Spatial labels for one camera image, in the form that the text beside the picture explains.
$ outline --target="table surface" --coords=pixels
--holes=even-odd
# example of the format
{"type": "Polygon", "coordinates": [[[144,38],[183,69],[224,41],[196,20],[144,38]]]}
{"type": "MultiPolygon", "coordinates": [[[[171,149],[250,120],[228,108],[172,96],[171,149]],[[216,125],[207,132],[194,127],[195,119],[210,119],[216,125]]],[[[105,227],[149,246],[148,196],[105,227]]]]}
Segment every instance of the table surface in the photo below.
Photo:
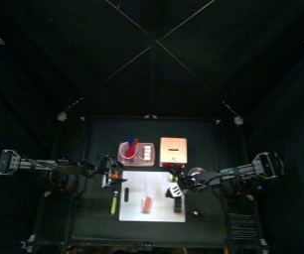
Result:
{"type": "MultiPolygon", "coordinates": [[[[116,157],[119,144],[125,141],[127,135],[132,135],[140,142],[153,144],[155,164],[152,167],[128,168],[131,171],[164,171],[159,168],[161,137],[187,139],[185,172],[195,167],[216,171],[247,163],[240,128],[230,120],[216,122],[215,120],[92,118],[86,120],[84,126],[78,128],[76,124],[60,133],[54,154],[66,153],[73,160],[86,159],[89,162],[97,156],[116,157]],[[66,133],[69,133],[69,140],[61,137],[66,133]]],[[[121,246],[152,243],[156,246],[226,246],[222,205],[210,188],[199,193],[187,192],[185,222],[144,222],[119,221],[119,206],[117,212],[109,214],[113,187],[102,189],[100,185],[100,176],[88,179],[85,192],[76,201],[70,230],[72,244],[121,246]],[[194,208],[202,212],[203,216],[199,219],[191,217],[194,208]]]]}

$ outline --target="cup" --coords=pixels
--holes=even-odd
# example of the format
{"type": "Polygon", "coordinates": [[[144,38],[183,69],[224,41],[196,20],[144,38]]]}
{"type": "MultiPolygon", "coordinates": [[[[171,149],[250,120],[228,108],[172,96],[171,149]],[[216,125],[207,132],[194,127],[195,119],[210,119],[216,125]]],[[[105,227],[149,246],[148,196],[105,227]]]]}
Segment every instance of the cup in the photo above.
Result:
{"type": "Polygon", "coordinates": [[[129,146],[128,146],[128,142],[124,142],[119,145],[119,155],[124,160],[131,160],[135,158],[136,153],[137,153],[137,147],[135,147],[135,153],[131,157],[125,157],[125,152],[128,151],[129,146]]]}

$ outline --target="table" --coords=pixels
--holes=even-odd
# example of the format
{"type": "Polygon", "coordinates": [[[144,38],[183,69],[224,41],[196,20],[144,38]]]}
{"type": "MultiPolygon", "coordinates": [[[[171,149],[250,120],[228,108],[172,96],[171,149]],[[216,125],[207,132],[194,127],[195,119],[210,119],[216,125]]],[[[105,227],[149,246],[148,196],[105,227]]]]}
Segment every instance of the table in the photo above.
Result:
{"type": "MultiPolygon", "coordinates": [[[[137,137],[140,142],[152,143],[156,150],[155,165],[131,168],[135,171],[164,171],[159,168],[160,137],[187,139],[188,163],[184,171],[195,167],[216,171],[247,163],[240,127],[228,119],[90,118],[85,122],[70,122],[61,126],[53,155],[89,162],[96,156],[116,156],[117,145],[127,135],[137,137]]],[[[68,242],[68,245],[226,247],[222,205],[210,189],[185,194],[184,223],[139,222],[119,221],[119,213],[109,214],[112,188],[102,189],[100,184],[100,176],[85,180],[85,192],[77,200],[65,204],[66,215],[54,218],[65,222],[66,233],[50,237],[42,225],[46,219],[40,219],[36,233],[41,245],[49,240],[62,246],[68,242]],[[202,212],[199,219],[191,217],[192,208],[202,212]]],[[[49,215],[41,212],[40,217],[49,215]]]]}

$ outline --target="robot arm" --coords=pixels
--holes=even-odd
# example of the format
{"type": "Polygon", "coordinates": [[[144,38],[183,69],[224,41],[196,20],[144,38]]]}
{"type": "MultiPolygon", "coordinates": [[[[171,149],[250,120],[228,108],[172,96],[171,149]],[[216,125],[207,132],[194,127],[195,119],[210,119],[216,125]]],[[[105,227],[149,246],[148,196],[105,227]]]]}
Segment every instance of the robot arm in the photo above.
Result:
{"type": "Polygon", "coordinates": [[[88,176],[96,168],[88,163],[72,164],[69,160],[32,160],[21,157],[14,150],[0,152],[0,176],[11,176],[18,170],[60,172],[88,176]]]}
{"type": "Polygon", "coordinates": [[[184,176],[181,171],[171,173],[177,178],[177,186],[168,189],[165,196],[176,197],[183,195],[183,190],[198,191],[206,186],[219,187],[224,182],[240,186],[252,179],[274,179],[283,175],[283,165],[277,154],[264,152],[254,157],[250,164],[218,172],[203,172],[191,176],[184,176]]]}

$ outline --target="small box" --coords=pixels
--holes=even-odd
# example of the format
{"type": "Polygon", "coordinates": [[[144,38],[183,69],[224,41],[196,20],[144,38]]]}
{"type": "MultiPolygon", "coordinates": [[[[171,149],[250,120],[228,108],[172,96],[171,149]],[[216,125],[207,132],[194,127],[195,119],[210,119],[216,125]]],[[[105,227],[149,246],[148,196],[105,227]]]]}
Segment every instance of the small box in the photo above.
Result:
{"type": "Polygon", "coordinates": [[[160,160],[159,167],[184,168],[187,164],[187,139],[160,138],[160,160]]]}

